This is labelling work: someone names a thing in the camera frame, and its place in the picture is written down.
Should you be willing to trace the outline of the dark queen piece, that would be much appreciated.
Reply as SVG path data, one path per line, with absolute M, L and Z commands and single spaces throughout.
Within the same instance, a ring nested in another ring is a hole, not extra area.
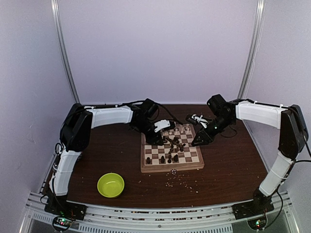
M 177 163 L 177 162 L 178 162 L 178 155 L 177 155 L 177 154 L 172 158 L 172 161 L 173 161 L 174 163 Z

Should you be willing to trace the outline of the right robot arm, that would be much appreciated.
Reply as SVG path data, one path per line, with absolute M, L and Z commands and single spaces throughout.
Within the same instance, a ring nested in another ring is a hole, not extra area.
M 249 203 L 249 210 L 253 214 L 260 214 L 268 206 L 271 196 L 289 176 L 299 153 L 308 146 L 309 133 L 301 108 L 296 104 L 273 105 L 250 99 L 226 101 L 220 94 L 212 96 L 207 101 L 207 106 L 215 115 L 214 119 L 207 120 L 196 114 L 186 117 L 189 123 L 202 126 L 191 143 L 194 147 L 210 144 L 216 135 L 237 120 L 253 121 L 279 130 L 276 160 Z

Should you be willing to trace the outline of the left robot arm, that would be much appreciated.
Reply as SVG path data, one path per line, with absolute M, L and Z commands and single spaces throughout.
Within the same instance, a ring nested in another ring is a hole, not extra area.
M 69 181 L 78 157 L 89 145 L 92 129 L 105 125 L 129 124 L 144 134 L 148 144 L 163 145 L 161 131 L 173 129 L 175 123 L 168 119 L 156 122 L 151 120 L 159 106 L 151 99 L 117 105 L 74 104 L 61 126 L 59 142 L 55 146 L 56 158 L 47 191 L 51 208 L 60 216 L 70 211 L 69 203 L 62 198 L 68 193 Z

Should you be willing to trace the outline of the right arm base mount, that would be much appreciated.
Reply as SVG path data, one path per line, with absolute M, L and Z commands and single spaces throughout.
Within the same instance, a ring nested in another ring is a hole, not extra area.
M 250 229 L 260 231 L 268 225 L 267 213 L 273 211 L 274 206 L 270 201 L 260 205 L 251 200 L 234 204 L 232 210 L 236 220 L 246 219 Z

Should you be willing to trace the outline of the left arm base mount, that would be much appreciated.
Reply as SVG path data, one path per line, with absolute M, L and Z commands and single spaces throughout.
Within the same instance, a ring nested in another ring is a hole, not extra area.
M 46 204 L 44 211 L 54 214 L 52 227 L 58 232 L 67 231 L 77 220 L 84 220 L 86 206 L 82 204 L 69 203 L 66 207 L 60 205 Z

